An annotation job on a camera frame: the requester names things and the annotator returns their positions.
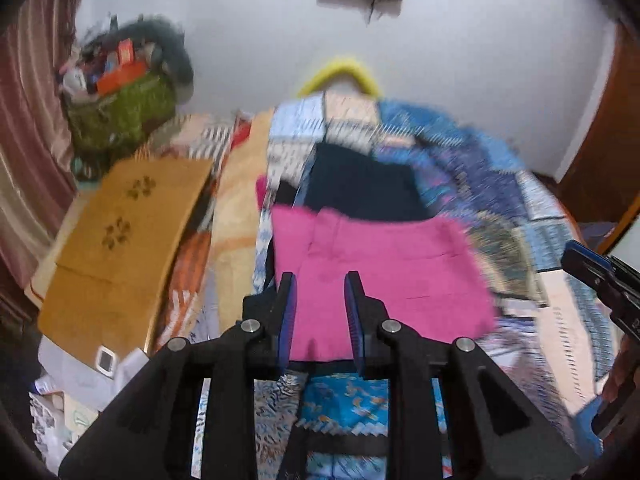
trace blue patterned cloth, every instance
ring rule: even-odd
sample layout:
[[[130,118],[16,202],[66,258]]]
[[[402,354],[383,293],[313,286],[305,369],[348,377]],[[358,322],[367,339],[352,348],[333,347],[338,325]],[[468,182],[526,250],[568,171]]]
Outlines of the blue patterned cloth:
[[[316,152],[312,151],[307,157],[305,167],[302,169],[302,177],[300,178],[300,187],[296,193],[296,197],[293,201],[294,206],[305,205],[306,192],[309,189],[309,177],[311,176],[311,169],[316,161]]]
[[[539,220],[520,227],[531,249],[533,264],[538,272],[559,269],[564,246],[572,240],[566,220]]]
[[[374,149],[373,156],[380,162],[411,166],[422,203],[434,216],[443,212],[465,224],[475,222],[469,202],[458,194],[456,183],[433,162],[426,150],[379,146]]]
[[[602,454],[602,441],[593,433],[591,422],[596,416],[602,399],[596,397],[574,416],[573,425],[576,441],[576,451],[582,463],[594,462]]]
[[[253,294],[260,294],[264,288],[264,280],[267,277],[267,249],[273,237],[273,225],[271,224],[271,210],[262,209],[260,211],[260,223],[258,224],[258,235],[255,239],[255,267],[252,283]]]
[[[382,99],[378,108],[384,127],[415,132],[427,142],[440,146],[459,146],[467,137],[448,115],[426,106]]]
[[[278,476],[305,380],[306,374],[291,373],[277,381],[254,381],[258,480],[275,480]]]
[[[296,425],[329,434],[386,435],[388,390],[387,380],[365,381],[356,374],[310,378]]]
[[[310,453],[306,472],[308,480],[384,480],[386,458]]]
[[[558,200],[529,171],[520,171],[516,178],[520,184],[530,220],[564,217]]]
[[[574,294],[580,320],[587,329],[593,352],[593,377],[599,381],[609,373],[613,366],[613,348],[609,336],[609,319],[602,313],[596,303],[596,293],[583,282],[573,276],[566,275]]]
[[[456,148],[432,146],[430,155],[458,184],[458,192],[476,211],[490,211],[508,219],[526,218],[527,211],[514,174],[493,171],[484,149],[469,137]]]
[[[270,139],[321,140],[324,137],[322,93],[280,104],[271,119]]]
[[[516,173],[527,169],[520,158],[511,151],[511,148],[503,140],[478,131],[474,131],[473,135],[484,148],[492,170]]]

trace bedsheet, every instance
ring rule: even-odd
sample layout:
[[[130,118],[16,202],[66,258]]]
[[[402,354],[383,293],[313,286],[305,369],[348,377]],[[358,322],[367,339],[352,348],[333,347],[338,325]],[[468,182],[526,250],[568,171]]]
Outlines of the bedsheet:
[[[297,186],[295,205],[304,203],[314,145],[321,140],[411,166],[425,206],[465,225],[496,301],[513,300],[498,321],[532,320],[522,337],[537,341],[549,373],[529,378],[528,393],[548,393],[551,411],[569,416],[594,399],[617,349],[604,306],[560,268],[565,243],[577,237],[572,221],[506,143],[432,108],[322,92],[275,109],[254,292],[264,285],[270,206],[278,184],[285,179]],[[517,301],[529,305],[525,315],[513,308]],[[511,333],[518,330],[518,324],[511,325]],[[507,339],[504,346],[516,346],[515,341]],[[513,367],[503,369],[513,373]],[[570,431],[564,423],[562,431]]]

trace blue floral fabric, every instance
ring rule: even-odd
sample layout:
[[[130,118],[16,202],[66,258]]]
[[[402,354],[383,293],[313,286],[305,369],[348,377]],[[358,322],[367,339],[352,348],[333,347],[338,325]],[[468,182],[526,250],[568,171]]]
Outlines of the blue floral fabric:
[[[474,223],[470,203],[458,194],[456,183],[434,163],[426,150],[379,146],[373,156],[380,162],[411,166],[422,203],[431,214],[447,213],[465,224]]]
[[[458,191],[476,211],[490,211],[508,219],[526,218],[527,211],[514,174],[493,171],[478,141],[464,146],[431,146],[430,155],[457,182]]]
[[[492,170],[516,173],[527,169],[520,158],[511,151],[511,148],[503,140],[478,131],[474,131],[473,135],[488,155]]]
[[[389,423],[387,380],[365,381],[357,374],[309,379],[296,424],[329,434],[383,434]]]
[[[380,121],[390,131],[415,132],[421,139],[440,146],[459,146],[467,137],[448,115],[432,108],[386,99],[378,107]]]

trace black cloth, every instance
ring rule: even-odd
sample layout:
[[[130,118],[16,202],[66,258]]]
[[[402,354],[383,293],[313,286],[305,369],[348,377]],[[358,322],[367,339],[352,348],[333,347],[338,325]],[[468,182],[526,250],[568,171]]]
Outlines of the black cloth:
[[[264,319],[276,297],[275,286],[268,286],[260,294],[245,296],[242,300],[242,319]]]
[[[269,245],[267,246],[267,258],[264,261],[264,285],[262,286],[262,290],[267,288],[271,280],[276,275],[276,253],[273,245],[273,237],[269,240]]]
[[[275,203],[282,205],[293,205],[296,199],[298,188],[290,184],[286,180],[281,180],[278,190],[276,191]]]
[[[383,435],[332,435],[294,426],[291,428],[287,449],[276,480],[320,478],[309,476],[306,471],[306,463],[312,453],[334,456],[388,456],[389,440]]]
[[[349,218],[386,222],[432,218],[420,200],[414,171],[384,164],[335,144],[316,144],[305,206],[333,208]]]

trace brown curtain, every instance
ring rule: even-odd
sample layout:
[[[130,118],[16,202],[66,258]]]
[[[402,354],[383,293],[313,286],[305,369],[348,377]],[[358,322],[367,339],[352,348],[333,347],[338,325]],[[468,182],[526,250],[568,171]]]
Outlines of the brown curtain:
[[[0,256],[20,286],[74,195],[54,70],[70,53],[79,3],[25,0],[0,38]]]

